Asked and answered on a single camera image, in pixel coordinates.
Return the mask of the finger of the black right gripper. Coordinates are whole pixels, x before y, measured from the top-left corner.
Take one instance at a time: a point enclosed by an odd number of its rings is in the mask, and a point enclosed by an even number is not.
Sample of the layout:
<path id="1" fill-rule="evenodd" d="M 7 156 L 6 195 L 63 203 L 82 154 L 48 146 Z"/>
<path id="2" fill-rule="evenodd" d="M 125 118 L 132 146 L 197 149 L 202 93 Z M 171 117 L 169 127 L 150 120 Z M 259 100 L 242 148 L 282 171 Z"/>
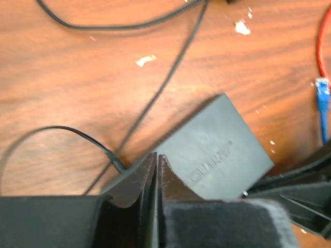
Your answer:
<path id="1" fill-rule="evenodd" d="M 249 190 L 266 191 L 290 185 L 319 182 L 330 182 L 330 144 L 326 144 L 304 159 L 299 167 L 282 174 L 265 177 Z"/>
<path id="2" fill-rule="evenodd" d="M 323 238 L 330 237 L 330 182 L 279 187 L 247 197 L 277 201 L 293 224 Z"/>

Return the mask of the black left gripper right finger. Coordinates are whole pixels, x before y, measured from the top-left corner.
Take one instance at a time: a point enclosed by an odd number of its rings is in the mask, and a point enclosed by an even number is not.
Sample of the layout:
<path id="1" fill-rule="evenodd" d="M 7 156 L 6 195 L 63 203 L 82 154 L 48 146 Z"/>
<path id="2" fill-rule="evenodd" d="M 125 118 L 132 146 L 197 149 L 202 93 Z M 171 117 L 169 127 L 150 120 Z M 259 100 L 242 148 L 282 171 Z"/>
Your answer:
<path id="1" fill-rule="evenodd" d="M 170 167 L 166 155 L 158 157 L 157 228 L 159 247 L 193 247 L 195 208 L 201 198 Z"/>

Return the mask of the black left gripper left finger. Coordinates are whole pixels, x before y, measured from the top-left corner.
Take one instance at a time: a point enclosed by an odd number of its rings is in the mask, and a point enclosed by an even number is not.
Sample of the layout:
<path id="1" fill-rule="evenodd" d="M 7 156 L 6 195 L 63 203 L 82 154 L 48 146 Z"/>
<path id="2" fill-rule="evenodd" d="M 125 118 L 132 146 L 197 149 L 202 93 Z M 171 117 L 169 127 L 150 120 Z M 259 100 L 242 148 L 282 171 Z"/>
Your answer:
<path id="1" fill-rule="evenodd" d="M 145 247 L 156 187 L 157 153 L 104 193 L 98 220 L 98 247 Z"/>

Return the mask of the black network switch box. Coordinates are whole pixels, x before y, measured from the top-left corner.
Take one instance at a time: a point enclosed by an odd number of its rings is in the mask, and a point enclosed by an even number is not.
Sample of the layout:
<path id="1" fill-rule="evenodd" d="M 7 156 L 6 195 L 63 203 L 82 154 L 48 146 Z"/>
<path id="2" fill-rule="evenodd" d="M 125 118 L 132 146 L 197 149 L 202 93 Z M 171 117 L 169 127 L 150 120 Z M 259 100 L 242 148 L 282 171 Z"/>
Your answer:
<path id="1" fill-rule="evenodd" d="M 225 94 L 207 100 L 153 151 L 203 200 L 239 198 L 274 167 Z"/>

